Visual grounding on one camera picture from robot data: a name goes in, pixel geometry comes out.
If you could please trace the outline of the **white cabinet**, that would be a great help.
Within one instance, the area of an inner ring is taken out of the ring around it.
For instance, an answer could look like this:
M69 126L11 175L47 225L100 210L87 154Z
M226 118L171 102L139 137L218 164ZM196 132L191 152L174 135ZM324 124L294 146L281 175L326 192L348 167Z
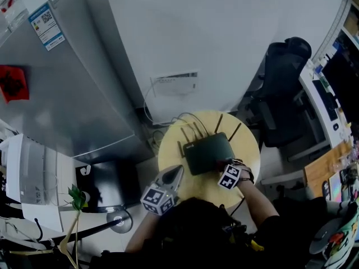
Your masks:
M31 222L63 231L61 212L70 211L68 189L83 163L18 134L0 143L6 169L6 196L21 203Z

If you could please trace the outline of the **orange wooden desk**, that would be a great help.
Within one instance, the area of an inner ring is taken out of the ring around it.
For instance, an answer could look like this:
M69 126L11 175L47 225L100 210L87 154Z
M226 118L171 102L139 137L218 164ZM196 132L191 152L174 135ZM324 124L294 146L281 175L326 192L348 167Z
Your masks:
M340 159L346 157L352 150L350 142L342 142L326 154L304 167L307 186L314 197L322 197L322 185L328 181L341 167Z

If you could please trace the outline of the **black office chair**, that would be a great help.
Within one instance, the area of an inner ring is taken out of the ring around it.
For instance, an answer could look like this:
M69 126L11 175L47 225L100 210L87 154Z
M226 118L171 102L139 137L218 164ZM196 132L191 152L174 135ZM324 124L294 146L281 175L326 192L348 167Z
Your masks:
M299 37L271 43L265 55L261 88L251 94L247 109L254 115L248 127L260 131L266 147L282 147L303 135L303 125L294 97L299 77L311 57L311 46Z

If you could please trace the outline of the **white blue label sticker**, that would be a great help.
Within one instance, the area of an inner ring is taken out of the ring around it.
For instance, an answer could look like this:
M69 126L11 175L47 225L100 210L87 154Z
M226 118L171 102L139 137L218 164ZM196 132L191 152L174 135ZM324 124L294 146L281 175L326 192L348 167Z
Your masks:
M28 20L48 52L66 40L48 2L32 13Z

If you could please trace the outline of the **white desk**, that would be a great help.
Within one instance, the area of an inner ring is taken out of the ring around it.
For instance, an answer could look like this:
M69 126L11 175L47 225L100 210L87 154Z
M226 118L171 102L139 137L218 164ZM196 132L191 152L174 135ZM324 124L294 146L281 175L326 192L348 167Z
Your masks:
M314 84L312 83L313 80L320 79L319 75L314 72L313 62L309 59L300 74L299 82L303 87L304 92L308 96L310 105L315 112L315 115L320 123L320 127L324 135L323 138L317 138L318 144L312 148L314 149L314 151L326 146L334 148L338 146L341 142L350 142L350 144L353 146L354 138L352 136L350 125L347 122L344 113L341 112L339 109L336 109L338 119L334 121L330 120L323 101L319 96L319 93L316 90ZM339 125L339 128L336 131L333 129L334 123L337 123Z

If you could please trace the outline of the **colourful patterned bag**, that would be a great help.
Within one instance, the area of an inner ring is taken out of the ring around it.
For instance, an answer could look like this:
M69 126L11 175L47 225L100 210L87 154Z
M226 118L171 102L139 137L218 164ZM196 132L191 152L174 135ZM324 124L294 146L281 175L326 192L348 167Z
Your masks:
M347 203L347 212L340 228L330 237L326 251L328 255L322 269L340 269L347 261L355 243L359 227L357 202Z

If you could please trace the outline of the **white shelving unit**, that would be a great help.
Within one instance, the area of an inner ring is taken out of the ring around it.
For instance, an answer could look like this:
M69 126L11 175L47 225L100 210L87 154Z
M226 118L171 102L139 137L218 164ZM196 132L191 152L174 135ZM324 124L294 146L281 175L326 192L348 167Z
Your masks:
M341 31L359 51L359 0L343 0Z

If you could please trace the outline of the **green potted plant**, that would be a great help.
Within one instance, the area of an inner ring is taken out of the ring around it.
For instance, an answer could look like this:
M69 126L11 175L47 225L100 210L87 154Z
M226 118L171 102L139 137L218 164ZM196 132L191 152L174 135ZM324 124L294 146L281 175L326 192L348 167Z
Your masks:
M76 211L81 211L84 208L86 202L85 194L74 184L71 188L68 188L68 194L72 197L72 207Z

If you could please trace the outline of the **person's black shirt torso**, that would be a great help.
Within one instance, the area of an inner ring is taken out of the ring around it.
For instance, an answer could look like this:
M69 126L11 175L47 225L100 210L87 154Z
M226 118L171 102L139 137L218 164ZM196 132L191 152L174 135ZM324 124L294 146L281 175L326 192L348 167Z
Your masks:
M89 269L305 269L312 233L271 216L246 234L224 208L190 198L160 217L137 251L104 253Z

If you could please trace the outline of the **black router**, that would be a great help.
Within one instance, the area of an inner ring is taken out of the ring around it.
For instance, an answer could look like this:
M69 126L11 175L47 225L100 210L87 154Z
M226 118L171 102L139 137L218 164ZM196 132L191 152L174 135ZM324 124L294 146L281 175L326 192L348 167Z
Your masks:
M222 119L223 114L219 117L214 134L209 134L206 131L204 136L197 124L194 123L196 128L194 133L198 133L200 138L191 142L188 137L185 137L187 143L184 145L177 142L181 157L186 159L192 175L196 176L213 171L221 162L235 158L230 142L242 124L239 123L228 138L224 132L218 132Z

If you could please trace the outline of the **black keyboard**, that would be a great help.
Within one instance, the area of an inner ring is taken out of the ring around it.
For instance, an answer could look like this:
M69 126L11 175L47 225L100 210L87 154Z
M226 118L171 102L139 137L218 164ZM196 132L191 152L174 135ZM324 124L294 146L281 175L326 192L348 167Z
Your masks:
M326 111L329 115L331 121L338 119L338 114L336 109L338 108L338 104L334 95L331 92L328 92L324 85L321 83L320 80L313 80L312 82L321 97L323 104L326 108Z

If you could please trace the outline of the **silver refrigerator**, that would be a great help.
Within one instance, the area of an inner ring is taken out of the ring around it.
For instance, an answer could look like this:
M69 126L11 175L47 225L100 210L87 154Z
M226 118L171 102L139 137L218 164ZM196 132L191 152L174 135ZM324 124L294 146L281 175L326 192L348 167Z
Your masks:
M6 104L14 130L85 163L153 156L90 0L48 1L65 41L47 51L28 18L0 39L0 65L24 71L29 100ZM100 0L102 13L109 5Z

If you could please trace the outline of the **brown cloth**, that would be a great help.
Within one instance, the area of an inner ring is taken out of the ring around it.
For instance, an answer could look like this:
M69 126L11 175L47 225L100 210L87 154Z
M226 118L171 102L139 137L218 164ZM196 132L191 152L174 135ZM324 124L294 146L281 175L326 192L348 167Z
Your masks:
M216 162L216 169L217 171L223 172L227 165L233 165L233 159L218 160Z

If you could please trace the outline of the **person's right forearm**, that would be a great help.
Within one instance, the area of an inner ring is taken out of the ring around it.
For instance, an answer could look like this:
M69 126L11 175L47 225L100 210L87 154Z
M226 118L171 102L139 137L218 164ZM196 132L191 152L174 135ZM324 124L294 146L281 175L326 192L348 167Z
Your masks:
M250 180L242 180L237 184L242 192L249 209L251 218L259 228L265 220L272 216L279 216L272 203L265 197Z

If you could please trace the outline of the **black monitor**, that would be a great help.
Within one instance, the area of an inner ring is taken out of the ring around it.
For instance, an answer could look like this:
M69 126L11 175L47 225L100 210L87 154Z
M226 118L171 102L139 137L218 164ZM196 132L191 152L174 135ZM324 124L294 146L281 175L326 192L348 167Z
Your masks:
M341 46L323 69L348 122L359 124L359 73L350 65Z

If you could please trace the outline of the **grey round cap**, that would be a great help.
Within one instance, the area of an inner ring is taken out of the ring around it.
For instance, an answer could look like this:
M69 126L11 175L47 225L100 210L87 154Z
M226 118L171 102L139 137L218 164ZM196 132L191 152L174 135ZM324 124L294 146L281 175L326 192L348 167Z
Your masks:
M310 244L310 254L315 255L325 250L329 244L330 238L339 230L342 221L343 219L341 217L332 219L319 229Z

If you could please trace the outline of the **red paper decoration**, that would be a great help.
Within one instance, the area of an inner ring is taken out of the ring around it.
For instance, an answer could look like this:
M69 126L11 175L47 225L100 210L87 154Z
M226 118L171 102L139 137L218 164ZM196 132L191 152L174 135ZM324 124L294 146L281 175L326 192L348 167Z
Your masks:
M0 90L6 104L12 100L29 100L25 74L19 67L0 65Z

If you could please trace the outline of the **rainbow coloured notebook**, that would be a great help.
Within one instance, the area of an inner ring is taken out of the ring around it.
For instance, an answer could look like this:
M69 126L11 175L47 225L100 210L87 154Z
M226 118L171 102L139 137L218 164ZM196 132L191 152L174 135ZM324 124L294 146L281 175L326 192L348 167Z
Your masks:
M329 178L330 200L334 202L342 201L342 184L339 173L335 173Z

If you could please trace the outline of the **black coat rack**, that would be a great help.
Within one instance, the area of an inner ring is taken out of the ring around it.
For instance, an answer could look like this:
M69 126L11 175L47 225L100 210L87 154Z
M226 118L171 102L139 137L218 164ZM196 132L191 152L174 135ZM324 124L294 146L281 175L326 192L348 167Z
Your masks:
M119 234L124 234L126 232L129 232L132 228L132 217L127 210L108 212L106 217L108 221L107 223L83 231L78 231L77 232L78 240L97 234L109 228ZM34 218L34 221L40 231L40 236L38 239L32 240L30 239L30 237L28 237L27 239L18 239L12 235L8 235L7 232L5 231L0 231L0 240L4 239L7 241L11 241L17 244L22 244L23 246L32 247L32 248L35 248L36 245L40 245L42 242L44 243L44 241L42 241L43 238L42 227L39 224L37 218Z

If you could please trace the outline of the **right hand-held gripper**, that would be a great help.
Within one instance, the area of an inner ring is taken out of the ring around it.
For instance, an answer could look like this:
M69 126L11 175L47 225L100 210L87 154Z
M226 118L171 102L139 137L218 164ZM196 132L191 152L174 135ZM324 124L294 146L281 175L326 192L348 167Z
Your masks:
M218 185L225 189L232 189L239 181L241 171L242 169L239 166L226 165Z

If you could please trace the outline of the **round wooden side table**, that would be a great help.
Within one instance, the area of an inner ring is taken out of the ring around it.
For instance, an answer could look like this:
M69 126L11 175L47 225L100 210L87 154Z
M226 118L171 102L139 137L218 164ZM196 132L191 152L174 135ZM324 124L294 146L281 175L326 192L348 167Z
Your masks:
M182 165L184 167L184 175L178 189L178 196L181 201L191 197L209 201L216 206L221 204L226 208L235 206L242 198L243 194L238 188L227 190L218 186L220 173L218 171L210 171L200 175L192 175L189 171L186 159L181 157L177 142L182 145L186 144L185 137L192 142L200 138L194 123L205 136L206 131L214 134L220 115L223 119L218 128L218 132L224 132L229 138L235 128L241 123L241 127L232 138L230 145L234 152L235 158L241 159L253 173L254 181L257 181L260 172L260 150L257 140L249 127L245 123L233 115L217 110L205 110L194 113L181 113L179 118L171 125L161 140L158 153L158 168L163 170L172 165Z

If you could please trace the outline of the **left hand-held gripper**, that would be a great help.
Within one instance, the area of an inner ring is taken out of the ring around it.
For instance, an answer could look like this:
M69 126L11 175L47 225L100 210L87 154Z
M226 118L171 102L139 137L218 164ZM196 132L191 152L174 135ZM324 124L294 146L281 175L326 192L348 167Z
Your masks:
M177 192L184 175L182 165L172 165L159 173L157 181L153 181L144 191L141 204L145 210L164 215L177 203Z

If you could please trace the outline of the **person's left forearm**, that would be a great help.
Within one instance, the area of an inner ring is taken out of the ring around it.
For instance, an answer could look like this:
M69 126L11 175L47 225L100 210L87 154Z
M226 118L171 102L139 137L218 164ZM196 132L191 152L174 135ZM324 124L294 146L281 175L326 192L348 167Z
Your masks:
M132 235L130 241L128 242L125 252L136 253L140 251L144 245L144 242L147 239L153 237L159 219L160 216L152 213L147 213L139 227Z

